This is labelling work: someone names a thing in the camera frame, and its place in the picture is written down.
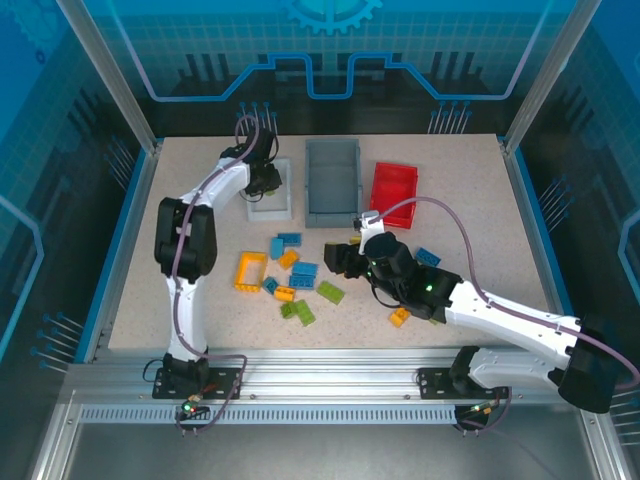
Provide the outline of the yellow lego window frame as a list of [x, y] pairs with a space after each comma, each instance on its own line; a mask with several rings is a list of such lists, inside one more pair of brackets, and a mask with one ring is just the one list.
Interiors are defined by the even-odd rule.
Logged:
[[268, 257], [264, 252], [242, 252], [235, 273], [234, 288], [245, 293], [258, 293], [265, 278], [267, 264]]

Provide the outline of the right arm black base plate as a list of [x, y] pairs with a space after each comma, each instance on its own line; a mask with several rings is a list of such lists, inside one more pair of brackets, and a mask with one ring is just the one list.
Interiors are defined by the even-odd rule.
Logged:
[[485, 388], [472, 380], [454, 380], [447, 368], [420, 368], [416, 384], [422, 400], [506, 400], [507, 387]]

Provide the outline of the red plastic container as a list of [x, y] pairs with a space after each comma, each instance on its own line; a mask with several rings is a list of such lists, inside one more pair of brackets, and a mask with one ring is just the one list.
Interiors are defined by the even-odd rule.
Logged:
[[[401, 201], [417, 193], [418, 169], [414, 166], [377, 162], [371, 188], [369, 209], [384, 213]], [[407, 204], [394, 210], [383, 221], [387, 227], [409, 230], [412, 228], [416, 204]]]

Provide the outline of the blue side rail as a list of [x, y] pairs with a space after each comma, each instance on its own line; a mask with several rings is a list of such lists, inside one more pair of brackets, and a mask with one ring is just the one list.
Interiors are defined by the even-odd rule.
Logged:
[[575, 312], [525, 159], [519, 148], [512, 153], [508, 151], [504, 136], [498, 136], [497, 139], [547, 303], [555, 312], [574, 316]]
[[104, 327], [115, 318], [160, 151], [141, 151], [134, 165], [73, 364], [93, 361]]

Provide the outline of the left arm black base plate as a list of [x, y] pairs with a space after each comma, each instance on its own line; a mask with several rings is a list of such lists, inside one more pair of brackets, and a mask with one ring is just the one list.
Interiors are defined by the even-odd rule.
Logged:
[[233, 384], [239, 373], [239, 368], [210, 367], [206, 375], [198, 372], [171, 373], [159, 368], [152, 383], [151, 396], [159, 400], [186, 400], [199, 395], [205, 400], [224, 400], [233, 392], [232, 399], [238, 399], [240, 388], [233, 389]]

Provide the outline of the aluminum table rail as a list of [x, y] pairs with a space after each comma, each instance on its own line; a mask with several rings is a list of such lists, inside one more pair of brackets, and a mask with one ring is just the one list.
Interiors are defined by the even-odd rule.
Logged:
[[[448, 367], [455, 348], [236, 350], [216, 367], [245, 369], [241, 404], [415, 404], [417, 371]], [[149, 352], [108, 352], [90, 364], [71, 365], [59, 402], [150, 404], [142, 370]]]

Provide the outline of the gray plastic container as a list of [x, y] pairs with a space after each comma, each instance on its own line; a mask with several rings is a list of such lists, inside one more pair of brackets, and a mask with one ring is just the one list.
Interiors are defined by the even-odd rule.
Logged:
[[351, 228], [363, 211], [360, 146], [355, 138], [305, 145], [305, 227]]

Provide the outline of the aluminum frame post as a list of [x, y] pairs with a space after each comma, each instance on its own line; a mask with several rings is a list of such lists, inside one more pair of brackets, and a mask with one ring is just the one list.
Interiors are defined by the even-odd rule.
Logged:
[[516, 149], [533, 124], [544, 102], [561, 73], [566, 68], [571, 55], [589, 26], [602, 0], [576, 0], [555, 43], [521, 107], [507, 131], [503, 141], [506, 156], [514, 156]]
[[84, 2], [55, 1], [141, 148], [147, 154], [155, 154], [156, 136]]

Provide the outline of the white plastic container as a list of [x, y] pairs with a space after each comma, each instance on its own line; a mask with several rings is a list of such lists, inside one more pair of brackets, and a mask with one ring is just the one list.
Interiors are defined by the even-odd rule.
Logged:
[[276, 158], [275, 167], [282, 185], [272, 194], [265, 194], [260, 201], [247, 204], [249, 221], [289, 221], [293, 219], [293, 173], [290, 158]]

